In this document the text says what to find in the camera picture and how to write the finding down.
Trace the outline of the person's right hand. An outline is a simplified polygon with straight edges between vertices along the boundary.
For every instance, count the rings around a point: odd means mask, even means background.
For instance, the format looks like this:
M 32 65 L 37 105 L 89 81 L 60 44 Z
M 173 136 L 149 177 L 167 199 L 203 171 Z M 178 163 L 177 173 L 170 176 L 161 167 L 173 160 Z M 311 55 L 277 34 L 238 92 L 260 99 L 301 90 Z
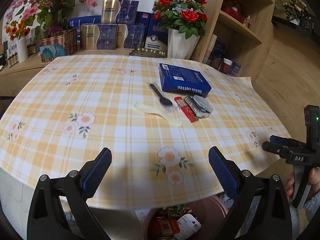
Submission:
M 294 178 L 294 175 L 291 174 L 291 176 L 289 176 L 289 179 L 287 180 L 287 185 L 286 185 L 286 195 L 287 195 L 288 201 L 291 201 L 293 198 L 294 183 L 295 183 L 295 178 Z M 311 184 L 311 189 L 307 197 L 307 200 L 310 200 L 313 196 L 319 193 L 319 188 L 320 188 L 319 168 L 313 168 L 310 171 L 309 183 Z

